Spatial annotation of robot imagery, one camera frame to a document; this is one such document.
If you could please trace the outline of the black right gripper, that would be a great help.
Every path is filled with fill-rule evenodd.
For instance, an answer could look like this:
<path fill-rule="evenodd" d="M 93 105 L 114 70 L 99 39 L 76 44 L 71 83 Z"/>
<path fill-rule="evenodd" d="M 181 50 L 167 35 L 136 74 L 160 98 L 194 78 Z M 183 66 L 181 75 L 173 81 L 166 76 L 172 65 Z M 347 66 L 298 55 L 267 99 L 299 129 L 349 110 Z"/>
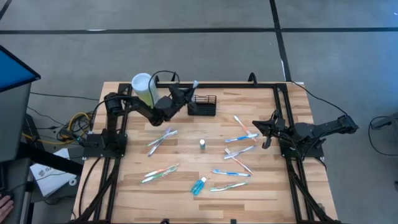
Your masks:
<path fill-rule="evenodd" d="M 267 121 L 252 121 L 252 124 L 266 137 L 262 144 L 263 149 L 268 149 L 272 142 L 272 126 L 274 126 L 274 136 L 277 138 L 289 139 L 289 128 L 286 126 L 286 121 L 279 118 L 279 110 L 275 110 Z"/>

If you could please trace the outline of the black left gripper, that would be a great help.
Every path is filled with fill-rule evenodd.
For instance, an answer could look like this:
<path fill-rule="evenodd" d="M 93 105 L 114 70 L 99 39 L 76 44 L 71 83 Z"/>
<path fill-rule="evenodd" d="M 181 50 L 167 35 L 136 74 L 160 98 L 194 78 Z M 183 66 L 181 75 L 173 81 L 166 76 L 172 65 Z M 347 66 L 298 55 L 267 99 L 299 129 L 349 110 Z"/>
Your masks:
<path fill-rule="evenodd" d="M 197 104 L 192 101 L 195 92 L 195 85 L 192 84 L 188 88 L 180 88 L 179 83 L 174 83 L 169 86 L 170 96 L 168 100 L 168 109 L 180 109 L 183 106 L 183 99 L 187 108 L 196 111 Z"/>

